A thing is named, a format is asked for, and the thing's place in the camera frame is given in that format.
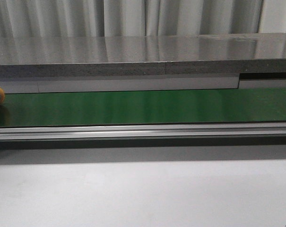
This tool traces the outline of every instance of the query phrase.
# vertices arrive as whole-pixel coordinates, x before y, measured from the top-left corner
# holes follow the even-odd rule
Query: curtain fold
[[[286,0],[0,0],[0,37],[286,33]]]

